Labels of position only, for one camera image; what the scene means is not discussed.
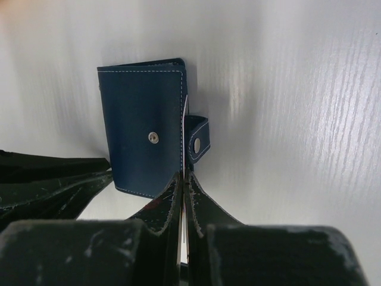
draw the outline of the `navy leather wallet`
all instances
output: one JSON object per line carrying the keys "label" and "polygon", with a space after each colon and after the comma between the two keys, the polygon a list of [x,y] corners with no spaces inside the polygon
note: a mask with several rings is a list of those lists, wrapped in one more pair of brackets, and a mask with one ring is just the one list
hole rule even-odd
{"label": "navy leather wallet", "polygon": [[186,114],[180,58],[98,67],[115,187],[153,198],[210,148],[208,119]]}

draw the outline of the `table surface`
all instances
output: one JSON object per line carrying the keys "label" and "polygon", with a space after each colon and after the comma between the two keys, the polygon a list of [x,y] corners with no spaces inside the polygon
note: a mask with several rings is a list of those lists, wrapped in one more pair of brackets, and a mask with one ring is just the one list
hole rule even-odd
{"label": "table surface", "polygon": [[[0,148],[108,157],[97,66],[183,57],[196,165],[242,222],[330,225],[381,280],[381,2],[0,1]],[[82,219],[148,200],[110,185]]]}

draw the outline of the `blue wallet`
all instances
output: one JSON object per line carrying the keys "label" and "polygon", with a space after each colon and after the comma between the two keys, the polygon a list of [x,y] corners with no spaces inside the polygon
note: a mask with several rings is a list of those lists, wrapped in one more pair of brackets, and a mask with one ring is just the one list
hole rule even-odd
{"label": "blue wallet", "polygon": [[153,198],[209,150],[208,119],[186,114],[182,59],[98,67],[98,78],[118,190]]}

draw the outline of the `wood grain surface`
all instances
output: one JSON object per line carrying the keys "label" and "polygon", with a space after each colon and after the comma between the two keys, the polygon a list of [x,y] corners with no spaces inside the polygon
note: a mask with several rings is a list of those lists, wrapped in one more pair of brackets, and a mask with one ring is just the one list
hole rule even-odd
{"label": "wood grain surface", "polygon": [[[108,156],[97,66],[183,57],[205,191],[250,224],[330,225],[381,280],[381,2],[2,0],[0,148]],[[84,219],[147,199],[96,197]]]}

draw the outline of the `metal snap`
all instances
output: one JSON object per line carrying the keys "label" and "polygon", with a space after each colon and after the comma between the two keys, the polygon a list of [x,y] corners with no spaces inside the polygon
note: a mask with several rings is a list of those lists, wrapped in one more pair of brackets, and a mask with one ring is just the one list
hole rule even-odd
{"label": "metal snap", "polygon": [[200,152],[201,141],[200,141],[199,138],[196,138],[195,145],[193,147],[194,147],[194,150],[195,150],[196,154]]}
{"label": "metal snap", "polygon": [[150,132],[148,134],[148,140],[152,143],[152,144],[156,144],[159,142],[159,136],[157,135],[156,132]]}

